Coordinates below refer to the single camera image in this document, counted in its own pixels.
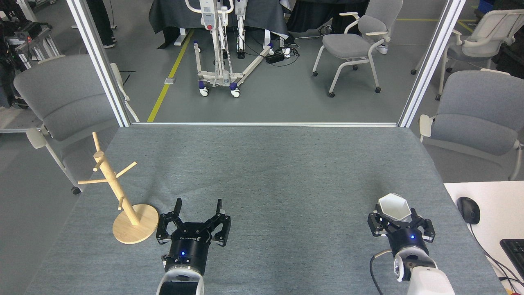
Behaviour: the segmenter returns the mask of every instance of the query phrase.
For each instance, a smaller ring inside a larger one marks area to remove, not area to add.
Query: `gray table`
[[[206,294],[376,294],[369,259],[388,243],[367,215],[390,192],[433,220],[430,256],[456,294],[505,294],[409,129],[131,127],[107,156],[117,171],[138,162],[120,178],[133,204],[166,213],[181,197],[182,220],[203,222],[223,200],[232,227],[210,247]],[[117,242],[116,207],[107,184],[88,187],[26,294],[154,294],[169,244]],[[375,274],[400,295],[392,261],[377,258]]]

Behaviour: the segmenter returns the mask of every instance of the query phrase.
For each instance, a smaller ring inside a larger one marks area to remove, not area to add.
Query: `wooden base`
[[[121,212],[113,223],[113,235],[124,244],[136,244],[147,239],[157,228],[158,212],[146,204],[133,205],[136,216],[140,219],[138,225],[132,225],[125,212]]]

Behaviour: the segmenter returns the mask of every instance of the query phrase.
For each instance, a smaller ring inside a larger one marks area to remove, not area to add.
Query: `white sneaker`
[[[378,52],[380,52],[381,54],[387,54],[388,53],[388,46],[384,46],[384,45],[379,45],[377,47],[375,47],[377,49]]]

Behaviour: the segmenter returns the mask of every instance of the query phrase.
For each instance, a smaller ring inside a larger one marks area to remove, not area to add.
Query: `patient lift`
[[[272,54],[271,44],[264,47],[264,50],[253,60],[253,62],[241,73],[233,72],[231,65],[231,55],[227,46],[226,27],[228,25],[227,15],[234,9],[236,2],[236,15],[238,19],[238,37],[237,37],[237,54],[239,58],[244,58],[244,20],[246,14],[247,0],[236,0],[230,2],[230,7],[223,5],[222,0],[199,0],[200,9],[196,9],[189,4],[189,0],[185,0],[185,4],[189,10],[202,14],[201,24],[206,30],[210,31],[213,38],[213,47],[215,51],[215,72],[202,71],[200,63],[200,48],[198,42],[194,42],[194,50],[196,56],[196,70],[198,75],[198,84],[200,94],[204,97],[208,96],[209,89],[205,86],[206,83],[211,87],[224,86],[229,87],[231,94],[234,97],[240,96],[240,84],[244,82],[247,76],[255,69],[255,67],[268,55]]]

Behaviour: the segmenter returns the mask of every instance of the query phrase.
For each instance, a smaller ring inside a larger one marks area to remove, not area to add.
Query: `wooden mug tree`
[[[147,239],[155,231],[158,224],[158,213],[156,209],[150,205],[131,205],[120,182],[118,182],[117,178],[133,168],[136,165],[136,161],[132,162],[122,171],[115,173],[104,152],[100,150],[96,132],[93,132],[93,140],[96,147],[96,153],[93,155],[96,166],[93,168],[93,171],[101,170],[105,179],[79,181],[78,184],[109,183],[109,186],[118,199],[118,210],[124,210],[116,217],[113,223],[113,235],[124,244],[139,243]]]

